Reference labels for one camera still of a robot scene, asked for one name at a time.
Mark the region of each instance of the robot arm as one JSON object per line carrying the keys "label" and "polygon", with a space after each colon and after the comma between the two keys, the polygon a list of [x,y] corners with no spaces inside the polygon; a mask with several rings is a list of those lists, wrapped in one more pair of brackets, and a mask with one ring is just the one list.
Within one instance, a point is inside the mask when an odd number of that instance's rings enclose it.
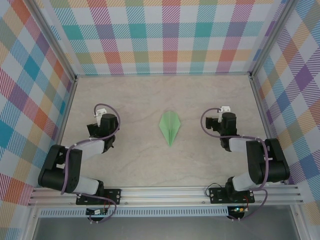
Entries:
{"label": "robot arm", "polygon": [[115,136],[104,140],[99,139],[113,133],[119,123],[117,117],[107,113],[105,109],[98,110],[95,117],[97,123],[87,125],[92,141],[79,144],[71,149],[68,172],[65,172],[66,170],[61,167],[66,161],[68,147],[53,145],[50,148],[38,177],[40,186],[61,191],[67,174],[66,193],[95,195],[97,192],[103,191],[103,182],[80,176],[81,162],[113,148]]}
{"label": "robot arm", "polygon": [[[265,153],[262,144],[257,140],[231,137],[239,136],[236,121],[236,115],[229,111],[222,113],[222,118],[207,117],[205,120],[207,129],[213,129],[221,136],[230,136],[230,138],[220,138],[221,146],[226,151],[241,152],[247,155],[248,171],[240,176],[230,177],[225,184],[228,197],[231,200],[235,195],[243,195],[243,191],[248,191],[262,184],[266,174]],[[269,157],[267,182],[277,183],[289,179],[289,166],[279,141],[276,138],[270,138],[266,139],[264,143]]]}

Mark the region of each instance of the colorful plaid backdrop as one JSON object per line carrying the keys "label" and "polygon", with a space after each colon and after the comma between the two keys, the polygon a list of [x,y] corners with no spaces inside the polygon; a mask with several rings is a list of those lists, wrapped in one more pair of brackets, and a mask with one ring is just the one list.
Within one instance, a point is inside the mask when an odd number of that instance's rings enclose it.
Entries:
{"label": "colorful plaid backdrop", "polygon": [[320,0],[300,0],[256,83],[320,238]]}
{"label": "colorful plaid backdrop", "polygon": [[278,18],[280,17],[280,15],[281,15],[281,13],[282,13],[282,11],[283,11],[283,9],[284,9],[284,7],[285,7],[287,2],[288,2],[288,0],[281,0],[281,3],[279,5],[278,9],[276,10],[276,13],[274,14],[273,19],[272,19],[272,21],[271,21],[271,23],[270,23],[270,25],[268,27],[268,30],[265,32],[265,35],[264,35],[264,37],[263,37],[263,39],[262,39],[262,41],[261,41],[261,43],[259,45],[259,48],[258,48],[258,50],[256,51],[256,53],[254,55],[253,61],[251,62],[251,65],[250,65],[249,70],[248,70],[249,72],[252,72],[252,70],[253,70],[253,68],[254,68],[254,66],[255,66],[255,64],[256,64],[259,56],[260,56],[260,53],[264,49],[264,47],[265,47],[265,45],[266,45],[266,43],[267,43],[267,41],[269,39],[270,33],[272,32],[272,30],[276,26],[276,22],[277,22]]}
{"label": "colorful plaid backdrop", "polygon": [[14,240],[71,80],[22,0],[0,0],[0,240]]}
{"label": "colorful plaid backdrop", "polygon": [[37,2],[74,70],[99,75],[247,72],[285,0]]}

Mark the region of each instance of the metal extrusion rail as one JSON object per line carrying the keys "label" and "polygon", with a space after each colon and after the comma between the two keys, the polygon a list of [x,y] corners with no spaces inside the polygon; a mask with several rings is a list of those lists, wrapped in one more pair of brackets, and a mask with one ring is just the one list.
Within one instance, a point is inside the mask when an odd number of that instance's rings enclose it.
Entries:
{"label": "metal extrusion rail", "polygon": [[[205,186],[180,187],[118,187],[121,189],[119,208],[126,207],[209,207],[236,206],[239,204],[210,204],[205,196]],[[303,198],[296,185],[269,185],[266,187],[268,199],[266,205],[300,205]],[[254,192],[255,203],[259,205],[265,194]],[[29,205],[34,208],[81,208],[76,205],[75,194],[60,195],[59,191],[47,188],[35,188]],[[103,207],[102,205],[88,205],[87,207]]]}

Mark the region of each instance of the purple cable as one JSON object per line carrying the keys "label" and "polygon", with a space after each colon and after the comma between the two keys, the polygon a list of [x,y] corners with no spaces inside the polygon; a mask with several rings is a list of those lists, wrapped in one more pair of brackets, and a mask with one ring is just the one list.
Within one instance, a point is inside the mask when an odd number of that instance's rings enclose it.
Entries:
{"label": "purple cable", "polygon": [[114,111],[115,115],[118,118],[118,127],[109,136],[104,136],[104,137],[95,138],[95,139],[91,139],[90,138],[90,139],[82,140],[82,141],[79,141],[79,142],[77,142],[77,143],[75,143],[75,144],[73,144],[73,145],[71,145],[69,147],[69,149],[66,151],[66,155],[65,155],[65,166],[64,166],[65,174],[64,174],[64,182],[63,182],[63,186],[62,186],[62,190],[61,190],[61,195],[65,193],[65,190],[66,190],[66,187],[67,187],[67,183],[68,183],[68,175],[69,175],[69,171],[68,170],[69,170],[69,155],[70,155],[70,151],[77,145],[81,145],[81,144],[84,144],[84,143],[87,143],[87,142],[93,142],[93,141],[99,141],[99,140],[105,140],[105,139],[111,138],[119,130],[120,123],[121,123],[119,113],[112,106],[110,106],[108,104],[98,103],[97,105],[94,106],[94,109],[93,109],[94,114],[96,114],[96,110],[97,110],[98,106],[105,106],[105,107],[110,108],[112,111]]}
{"label": "purple cable", "polygon": [[102,200],[108,201],[108,202],[110,202],[110,203],[112,203],[112,204],[114,205],[114,210],[113,210],[113,212],[111,213],[111,215],[103,218],[103,219],[100,220],[100,221],[96,221],[97,224],[102,224],[103,222],[109,220],[109,219],[116,213],[117,204],[116,204],[115,201],[113,201],[112,199],[107,198],[107,197],[103,197],[103,196],[90,195],[90,194],[86,194],[86,193],[81,193],[81,195],[86,196],[86,197],[89,197],[89,198],[102,199]]}
{"label": "purple cable", "polygon": [[253,216],[254,214],[256,214],[256,212],[263,206],[265,205],[266,201],[267,201],[267,198],[268,198],[268,192],[267,190],[265,190],[263,187],[265,186],[266,182],[267,182],[267,179],[268,179],[268,175],[269,175],[269,156],[268,156],[268,149],[267,149],[267,146],[265,144],[265,142],[259,138],[259,137],[254,137],[254,136],[217,136],[217,135],[213,135],[211,134],[210,132],[206,131],[205,127],[204,127],[204,124],[203,124],[203,120],[204,120],[204,116],[207,112],[209,111],[212,111],[212,110],[217,110],[218,112],[221,110],[220,108],[218,107],[214,107],[214,108],[209,108],[208,110],[206,110],[202,116],[201,116],[201,119],[200,119],[200,124],[201,124],[201,128],[202,130],[208,134],[209,136],[211,137],[214,137],[214,138],[218,138],[218,139],[226,139],[226,138],[235,138],[235,139],[250,139],[250,140],[256,140],[256,141],[259,141],[261,144],[262,144],[262,147],[263,147],[263,150],[264,150],[264,156],[265,156],[265,175],[264,175],[264,178],[263,178],[263,181],[261,183],[261,185],[259,187],[255,187],[255,188],[252,188],[250,190],[252,191],[264,191],[265,192],[265,198],[262,202],[262,204],[257,208],[257,210],[255,210],[253,213],[251,213],[250,215],[248,216],[245,216],[243,217],[242,219],[244,218],[249,218],[251,216]]}

